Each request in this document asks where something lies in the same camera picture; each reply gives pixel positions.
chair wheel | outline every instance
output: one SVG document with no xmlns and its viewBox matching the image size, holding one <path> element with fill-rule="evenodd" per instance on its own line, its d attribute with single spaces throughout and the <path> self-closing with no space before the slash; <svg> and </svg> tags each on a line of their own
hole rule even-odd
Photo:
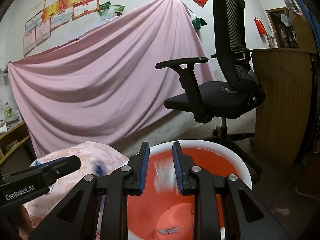
<svg viewBox="0 0 320 240">
<path fill-rule="evenodd" d="M 213 129 L 212 134 L 213 134 L 213 136 L 218 136 L 219 135 L 218 130 L 217 129 Z"/>
</svg>

wooden desk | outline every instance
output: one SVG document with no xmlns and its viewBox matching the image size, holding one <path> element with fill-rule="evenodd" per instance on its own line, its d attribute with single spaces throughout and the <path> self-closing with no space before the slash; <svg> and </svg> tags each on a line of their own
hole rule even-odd
<svg viewBox="0 0 320 240">
<path fill-rule="evenodd" d="M 254 72 L 266 93 L 257 107 L 253 149 L 285 165 L 294 162 L 308 122 L 310 56 L 298 49 L 252 50 Z"/>
<path fill-rule="evenodd" d="M 5 151 L 5 146 L 8 144 L 18 141 L 18 143 L 9 149 L 8 152 Z M 31 158 L 31 160 L 35 160 L 35 154 L 33 148 L 31 149 L 31 140 L 29 135 L 29 130 L 25 122 L 18 124 L 16 127 L 12 128 L 8 132 L 5 132 L 0 135 L 0 165 L 3 164 L 8 157 L 18 148 L 28 145 L 26 148 L 26 152 Z"/>
</svg>

orange bucket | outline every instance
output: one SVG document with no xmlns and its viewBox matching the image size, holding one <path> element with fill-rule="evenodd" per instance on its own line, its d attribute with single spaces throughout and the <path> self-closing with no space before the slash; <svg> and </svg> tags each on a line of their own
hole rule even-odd
<svg viewBox="0 0 320 240">
<path fill-rule="evenodd" d="M 129 240 L 192 240 L 194 221 L 194 196 L 177 195 L 176 192 L 157 194 L 154 186 L 156 169 L 154 161 L 172 158 L 172 143 L 151 147 L 146 187 L 141 196 L 128 196 Z M 251 188 L 249 171 L 242 160 L 231 150 L 207 141 L 182 140 L 182 151 L 192 156 L 196 165 L 212 174 L 227 176 L 237 174 Z M 221 150 L 231 155 L 226 158 Z M 217 195 L 221 236 L 223 237 L 223 215 L 220 196 Z M 161 235 L 158 229 L 178 227 L 177 233 Z"/>
</svg>

silver bolt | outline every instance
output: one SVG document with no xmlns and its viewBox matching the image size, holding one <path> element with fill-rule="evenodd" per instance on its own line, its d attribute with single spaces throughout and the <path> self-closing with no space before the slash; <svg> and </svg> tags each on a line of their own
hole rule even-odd
<svg viewBox="0 0 320 240">
<path fill-rule="evenodd" d="M 191 168 L 191 170 L 194 171 L 194 172 L 199 172 L 199 171 L 201 171 L 201 168 L 199 166 L 193 166 Z"/>
<path fill-rule="evenodd" d="M 85 181 L 91 181 L 93 180 L 94 176 L 92 174 L 87 174 L 84 176 L 84 180 Z"/>
<path fill-rule="evenodd" d="M 230 179 L 231 181 L 236 181 L 236 180 L 238 179 L 238 176 L 237 176 L 236 174 L 230 174 L 230 175 L 229 175 L 229 179 Z"/>
<path fill-rule="evenodd" d="M 121 171 L 129 171 L 131 170 L 131 167 L 129 165 L 125 165 L 121 167 Z"/>
</svg>

black office chair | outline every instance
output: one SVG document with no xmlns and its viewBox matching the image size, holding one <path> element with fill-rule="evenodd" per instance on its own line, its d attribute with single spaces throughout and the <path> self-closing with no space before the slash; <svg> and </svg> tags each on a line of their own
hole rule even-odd
<svg viewBox="0 0 320 240">
<path fill-rule="evenodd" d="M 245 47 L 244 0 L 213 0 L 214 33 L 216 55 L 227 82 L 205 82 L 198 86 L 194 65 L 208 62 L 207 57 L 191 57 L 164 61 L 156 69 L 169 67 L 179 74 L 179 80 L 186 93 L 164 101 L 168 109 L 192 112 L 196 122 L 208 123 L 213 117 L 222 118 L 222 126 L 216 126 L 213 137 L 207 141 L 219 143 L 251 166 L 257 181 L 261 168 L 234 141 L 254 136 L 254 133 L 228 134 L 226 118 L 236 119 L 261 105 L 265 100 L 264 90 L 252 71 L 250 53 Z"/>
</svg>

